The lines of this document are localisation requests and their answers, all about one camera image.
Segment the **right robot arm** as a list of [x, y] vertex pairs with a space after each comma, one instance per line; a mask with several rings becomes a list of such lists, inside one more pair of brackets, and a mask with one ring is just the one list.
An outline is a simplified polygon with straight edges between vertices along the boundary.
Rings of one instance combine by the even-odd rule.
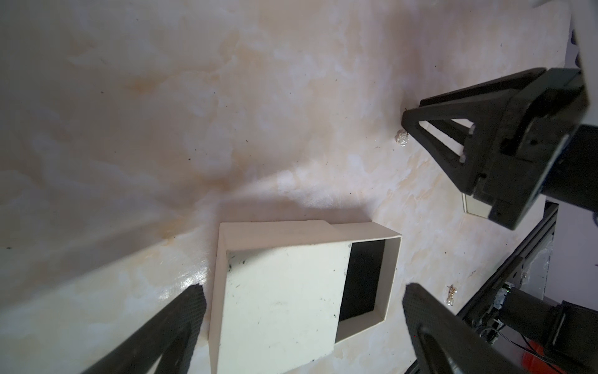
[[576, 68], [534, 68], [423, 99], [403, 128], [489, 221], [515, 229], [540, 195], [597, 209], [597, 4], [572, 2]]

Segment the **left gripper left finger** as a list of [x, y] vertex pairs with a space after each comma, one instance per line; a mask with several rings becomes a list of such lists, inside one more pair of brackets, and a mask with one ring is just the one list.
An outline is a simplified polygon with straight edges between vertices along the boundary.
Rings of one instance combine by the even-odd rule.
[[86, 373], [187, 373], [206, 313], [202, 285], [191, 285]]

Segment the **crystal earring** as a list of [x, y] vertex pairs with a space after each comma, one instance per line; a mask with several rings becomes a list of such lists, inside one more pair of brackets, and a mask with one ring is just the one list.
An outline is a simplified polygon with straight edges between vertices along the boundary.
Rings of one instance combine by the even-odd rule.
[[399, 129], [395, 135], [395, 141], [401, 147], [405, 147], [408, 144], [410, 135], [405, 129]]

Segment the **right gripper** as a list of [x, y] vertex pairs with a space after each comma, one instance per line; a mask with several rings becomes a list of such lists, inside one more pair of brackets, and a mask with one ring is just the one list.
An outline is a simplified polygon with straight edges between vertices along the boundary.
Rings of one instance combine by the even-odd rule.
[[541, 194], [590, 209], [589, 107], [581, 70], [535, 68], [423, 99], [401, 126], [471, 195], [505, 112], [480, 191], [513, 230]]

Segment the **cream drawer jewelry box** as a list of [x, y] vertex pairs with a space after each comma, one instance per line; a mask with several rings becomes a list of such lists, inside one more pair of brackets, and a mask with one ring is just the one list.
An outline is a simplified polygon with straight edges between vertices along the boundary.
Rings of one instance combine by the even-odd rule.
[[285, 373], [383, 323], [401, 241], [375, 222], [222, 223], [212, 372]]

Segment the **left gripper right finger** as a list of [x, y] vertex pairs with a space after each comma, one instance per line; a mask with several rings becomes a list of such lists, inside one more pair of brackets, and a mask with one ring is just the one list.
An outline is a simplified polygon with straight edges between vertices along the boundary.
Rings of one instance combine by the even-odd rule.
[[523, 373], [421, 285], [406, 286], [403, 311], [422, 373]]

